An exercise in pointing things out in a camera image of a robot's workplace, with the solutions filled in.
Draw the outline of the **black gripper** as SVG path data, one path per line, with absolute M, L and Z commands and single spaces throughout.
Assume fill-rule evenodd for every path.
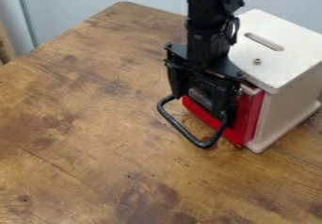
M 173 95 L 181 99 L 191 88 L 195 77 L 239 81 L 241 69 L 229 59 L 230 47 L 237 43 L 241 21 L 227 17 L 206 24 L 186 19 L 187 44 L 167 43 L 165 65 Z M 237 118 L 241 83 L 222 81 L 210 87 L 211 117 L 231 126 Z

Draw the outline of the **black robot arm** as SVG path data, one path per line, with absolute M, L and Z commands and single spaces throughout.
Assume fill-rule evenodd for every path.
M 173 96 L 187 96 L 218 120 L 233 122 L 238 111 L 242 70 L 229 59 L 245 0 L 187 0 L 187 43 L 165 46 Z

